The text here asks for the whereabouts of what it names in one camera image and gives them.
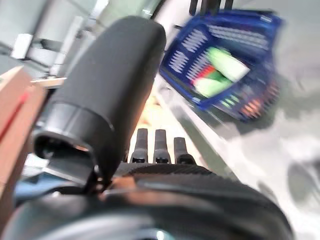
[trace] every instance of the blue shopping basket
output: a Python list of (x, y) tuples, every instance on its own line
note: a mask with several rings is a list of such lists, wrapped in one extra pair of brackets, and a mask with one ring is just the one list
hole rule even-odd
[[(214, 106), (238, 120), (256, 119), (278, 96), (272, 48), (281, 22), (270, 12), (249, 10), (197, 15), (169, 46), (160, 75), (200, 110)], [(210, 47), (226, 49), (250, 71), (227, 89), (206, 98), (195, 91), (192, 81), (210, 64)]]

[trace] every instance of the shopping basket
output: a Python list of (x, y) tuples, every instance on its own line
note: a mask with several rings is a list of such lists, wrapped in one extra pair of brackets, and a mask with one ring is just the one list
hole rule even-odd
[[(208, 111), (214, 106), (238, 120), (256, 119), (278, 96), (272, 48), (281, 22), (270, 12), (249, 10), (196, 15), (167, 49), (160, 75), (200, 110)], [(191, 83), (210, 64), (207, 58), (210, 47), (227, 50), (250, 71), (227, 89), (206, 98)]]

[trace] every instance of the green item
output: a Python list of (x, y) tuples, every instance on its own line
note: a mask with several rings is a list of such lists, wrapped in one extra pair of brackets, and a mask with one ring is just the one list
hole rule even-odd
[(216, 70), (222, 73), (232, 82), (242, 79), (248, 72), (249, 68), (241, 61), (231, 56), (228, 51), (211, 47), (208, 50), (208, 59)]
[(219, 75), (220, 77), (217, 79), (199, 78), (194, 85), (196, 91), (204, 97), (210, 98), (232, 85), (229, 79), (222, 76), (221, 73)]

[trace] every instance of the red item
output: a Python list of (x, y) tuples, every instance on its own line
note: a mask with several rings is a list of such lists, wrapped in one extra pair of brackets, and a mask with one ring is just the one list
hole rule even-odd
[(215, 71), (215, 67), (212, 65), (206, 66), (201, 72), (198, 73), (198, 75), (191, 81), (192, 85), (196, 84), (196, 81), (200, 78), (204, 78), (205, 76), (212, 74)]

